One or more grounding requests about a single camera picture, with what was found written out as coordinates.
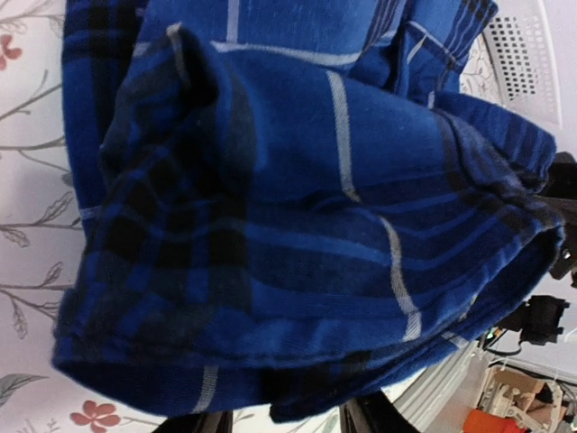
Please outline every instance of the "white surface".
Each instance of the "white surface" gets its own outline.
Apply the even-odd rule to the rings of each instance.
[[[472,351],[469,363],[463,363],[465,376],[456,383],[455,390],[448,396],[438,416],[425,433],[461,433],[471,410],[477,407],[488,376],[491,357],[479,349]]]
[[[0,51],[6,60],[0,70],[0,432],[149,432],[161,419],[87,391],[50,367],[50,331],[84,245],[62,137],[63,5],[0,0],[0,40],[13,38],[5,47],[10,56]],[[463,89],[492,99],[492,69],[481,45],[475,47]],[[387,393],[394,400],[409,384]],[[338,429],[336,413],[274,426],[266,407],[252,408],[237,411],[234,430],[331,433]]]
[[[478,375],[483,375],[489,365],[489,359],[482,358],[482,354],[478,353],[475,346],[476,344],[472,343],[447,358],[443,363],[427,369],[407,392],[395,401],[398,411],[418,431],[428,431],[455,392],[460,390],[465,382],[476,381]],[[480,381],[478,386],[472,387],[474,388],[472,393],[475,394],[477,400],[481,396],[482,380]],[[469,410],[464,411],[463,419],[453,414],[447,423],[455,425],[460,430],[468,413]]]
[[[563,335],[564,343],[577,343],[577,327]]]
[[[563,130],[552,128],[551,132],[561,149],[577,154],[577,1],[545,0],[545,9],[555,48],[563,110]]]
[[[533,122],[561,127],[554,47],[543,0],[496,0],[484,32],[503,105]]]
[[[567,329],[577,327],[577,289],[571,287],[571,278],[567,276],[561,281],[556,281],[548,275],[543,278],[541,284],[533,294],[552,295],[560,299],[568,299],[572,305],[565,311],[562,318],[562,326]],[[519,334],[508,332],[499,342],[498,350],[509,352],[517,349]],[[572,378],[577,382],[577,343],[564,342],[561,338],[557,344],[545,346],[523,344],[523,351],[519,359],[525,363],[537,364],[546,367],[550,371],[559,371],[565,378]]]

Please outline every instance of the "plaid cloth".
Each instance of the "plaid cloth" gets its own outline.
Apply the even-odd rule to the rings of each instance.
[[[268,402],[286,421],[512,311],[563,222],[532,198],[553,138],[454,93],[494,13],[69,0],[64,109],[89,236],[54,365],[160,415]]]

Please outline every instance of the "white vent grille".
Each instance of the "white vent grille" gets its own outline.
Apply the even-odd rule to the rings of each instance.
[[[499,2],[484,36],[503,104],[536,123],[561,126],[553,44],[542,2]]]

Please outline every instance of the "orange object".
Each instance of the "orange object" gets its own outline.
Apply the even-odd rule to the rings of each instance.
[[[481,410],[472,410],[463,426],[464,433],[525,433],[514,419],[490,415]]]

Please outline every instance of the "blue flannel shirt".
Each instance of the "blue flannel shirt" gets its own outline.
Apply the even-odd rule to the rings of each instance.
[[[69,0],[87,230],[56,368],[164,416],[300,419],[512,311],[561,218],[555,147],[458,95],[489,0]]]

